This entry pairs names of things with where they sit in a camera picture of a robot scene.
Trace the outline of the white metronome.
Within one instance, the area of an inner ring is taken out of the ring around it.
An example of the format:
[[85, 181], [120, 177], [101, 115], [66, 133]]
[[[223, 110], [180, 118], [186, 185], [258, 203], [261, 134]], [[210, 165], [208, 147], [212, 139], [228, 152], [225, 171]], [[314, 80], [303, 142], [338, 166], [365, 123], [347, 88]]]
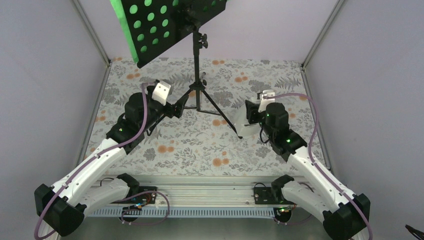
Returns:
[[233, 116], [233, 125], [239, 138], [247, 138], [258, 134], [261, 129], [258, 123], [248, 122], [247, 107], [245, 104], [236, 110]]

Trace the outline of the black perforated music stand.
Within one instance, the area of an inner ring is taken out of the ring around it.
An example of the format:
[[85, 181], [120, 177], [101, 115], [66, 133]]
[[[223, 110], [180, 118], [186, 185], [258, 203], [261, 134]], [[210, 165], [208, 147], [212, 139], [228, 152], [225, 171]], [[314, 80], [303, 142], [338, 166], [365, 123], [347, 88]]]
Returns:
[[[197, 110], [197, 111], [201, 111], [200, 96], [201, 95], [205, 96], [209, 100], [209, 102], [214, 106], [214, 108], [217, 110], [216, 114], [218, 116], [222, 116], [226, 121], [228, 121], [229, 119], [226, 117], [226, 115], [223, 113], [223, 111], [218, 107], [218, 105], [212, 100], [210, 95], [206, 92], [206, 84], [207, 83], [204, 79], [205, 74], [200, 71], [200, 50], [206, 49], [208, 47], [208, 41], [207, 41], [208, 37], [207, 37], [206, 34], [200, 33], [200, 28], [198, 30], [196, 30], [195, 32], [189, 34], [189, 35], [192, 36], [192, 49], [193, 49], [193, 62], [194, 62], [194, 83], [189, 85], [189, 89], [184, 95], [189, 95], [190, 92], [196, 93], [196, 105], [194, 106], [194, 109]], [[154, 88], [155, 88], [155, 86], [149, 86], [147, 88], [148, 94], [152, 94]], [[159, 123], [149, 127], [145, 131], [145, 133], [148, 133], [148, 134], [151, 133], [152, 130]]]

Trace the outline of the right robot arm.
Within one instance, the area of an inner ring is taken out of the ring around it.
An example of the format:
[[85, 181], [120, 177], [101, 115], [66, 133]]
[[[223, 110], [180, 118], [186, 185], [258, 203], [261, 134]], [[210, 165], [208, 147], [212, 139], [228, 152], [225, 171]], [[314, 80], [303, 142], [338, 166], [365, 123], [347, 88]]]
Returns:
[[319, 161], [312, 159], [306, 141], [291, 129], [289, 114], [282, 103], [246, 100], [237, 123], [243, 137], [253, 130], [265, 134], [272, 150], [297, 169], [313, 188], [305, 189], [293, 177], [283, 175], [271, 183], [270, 195], [274, 202], [299, 205], [322, 223], [333, 240], [371, 239], [369, 198], [363, 193], [354, 193]]

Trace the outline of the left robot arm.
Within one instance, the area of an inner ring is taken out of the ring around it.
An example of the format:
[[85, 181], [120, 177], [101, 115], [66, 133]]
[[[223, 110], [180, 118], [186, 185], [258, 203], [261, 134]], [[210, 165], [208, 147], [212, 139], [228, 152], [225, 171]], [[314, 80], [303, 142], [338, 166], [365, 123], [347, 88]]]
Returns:
[[124, 105], [124, 113], [106, 134], [97, 149], [62, 179], [48, 186], [41, 184], [34, 192], [39, 220], [34, 231], [36, 240], [54, 233], [62, 237], [73, 233], [83, 220], [113, 202], [134, 202], [139, 185], [127, 173], [112, 182], [91, 189], [91, 186], [116, 161], [127, 156], [145, 138], [145, 131], [163, 118], [181, 117], [189, 96], [174, 104], [162, 103], [152, 93], [132, 94]]

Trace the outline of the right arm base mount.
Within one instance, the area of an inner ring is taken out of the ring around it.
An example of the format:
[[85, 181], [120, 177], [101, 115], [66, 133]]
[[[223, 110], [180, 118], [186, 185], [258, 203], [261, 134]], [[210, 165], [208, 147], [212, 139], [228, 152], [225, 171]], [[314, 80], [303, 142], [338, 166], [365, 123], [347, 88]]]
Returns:
[[295, 203], [283, 197], [274, 196], [273, 189], [261, 182], [253, 186], [253, 197], [256, 205], [275, 205], [272, 208], [272, 217], [274, 221], [278, 224], [289, 225], [293, 210], [297, 206]]

